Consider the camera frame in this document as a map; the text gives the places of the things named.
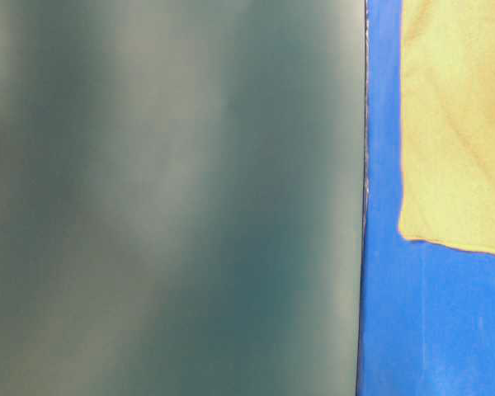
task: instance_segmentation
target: yellow cloth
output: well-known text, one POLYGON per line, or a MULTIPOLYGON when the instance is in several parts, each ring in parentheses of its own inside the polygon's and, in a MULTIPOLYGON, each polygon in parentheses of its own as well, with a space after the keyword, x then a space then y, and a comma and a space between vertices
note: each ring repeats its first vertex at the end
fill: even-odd
POLYGON ((399 231, 495 253, 495 0, 405 0, 399 231))

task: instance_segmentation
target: yellow towel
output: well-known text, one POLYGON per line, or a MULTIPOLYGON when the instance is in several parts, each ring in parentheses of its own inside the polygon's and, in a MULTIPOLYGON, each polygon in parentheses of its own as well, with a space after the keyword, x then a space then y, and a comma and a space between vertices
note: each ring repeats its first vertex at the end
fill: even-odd
POLYGON ((399 231, 495 253, 495 0, 405 0, 399 231))

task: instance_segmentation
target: green surface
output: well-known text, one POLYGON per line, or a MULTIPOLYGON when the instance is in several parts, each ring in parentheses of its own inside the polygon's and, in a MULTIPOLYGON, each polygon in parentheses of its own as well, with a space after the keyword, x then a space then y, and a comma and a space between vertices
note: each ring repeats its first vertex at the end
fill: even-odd
POLYGON ((353 0, 0 0, 0 395, 351 395, 353 0))

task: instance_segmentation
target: blue fabric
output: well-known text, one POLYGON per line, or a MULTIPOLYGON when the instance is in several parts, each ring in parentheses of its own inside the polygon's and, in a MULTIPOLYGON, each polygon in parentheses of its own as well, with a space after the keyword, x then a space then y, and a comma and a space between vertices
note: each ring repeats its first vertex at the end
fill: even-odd
POLYGON ((495 396, 495 256, 405 242, 397 231, 401 7, 401 0, 369 0, 370 200, 358 394, 495 396))

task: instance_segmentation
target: dark green panel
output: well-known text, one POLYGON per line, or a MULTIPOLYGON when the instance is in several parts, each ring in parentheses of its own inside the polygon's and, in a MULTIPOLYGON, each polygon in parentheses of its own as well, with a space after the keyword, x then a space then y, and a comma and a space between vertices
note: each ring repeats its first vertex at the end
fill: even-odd
POLYGON ((0 0, 0 395, 352 395, 352 0, 0 0))

